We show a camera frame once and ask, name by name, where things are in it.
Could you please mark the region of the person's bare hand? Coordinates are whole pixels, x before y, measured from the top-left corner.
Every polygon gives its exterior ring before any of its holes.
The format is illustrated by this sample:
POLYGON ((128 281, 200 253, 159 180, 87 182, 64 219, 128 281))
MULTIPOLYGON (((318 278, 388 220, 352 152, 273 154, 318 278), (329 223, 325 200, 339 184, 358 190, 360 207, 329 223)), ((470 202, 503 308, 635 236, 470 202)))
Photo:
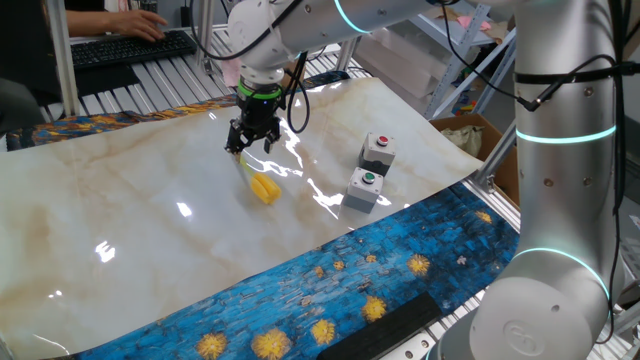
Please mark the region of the person's bare hand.
POLYGON ((150 42, 165 38, 161 25, 167 21, 158 14, 145 10, 108 13, 106 29, 122 36, 138 37, 150 42))

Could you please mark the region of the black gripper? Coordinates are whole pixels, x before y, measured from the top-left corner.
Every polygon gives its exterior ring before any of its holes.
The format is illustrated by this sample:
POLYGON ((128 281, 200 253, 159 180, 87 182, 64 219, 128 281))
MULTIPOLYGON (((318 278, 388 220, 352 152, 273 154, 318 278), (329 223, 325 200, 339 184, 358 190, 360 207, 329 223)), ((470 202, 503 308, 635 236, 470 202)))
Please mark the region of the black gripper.
POLYGON ((230 121, 224 149, 229 154, 240 155, 249 145, 247 138, 265 137, 264 151, 270 154, 281 137, 280 120, 276 116, 281 103, 281 94, 239 93, 237 105, 241 112, 237 119, 230 121))

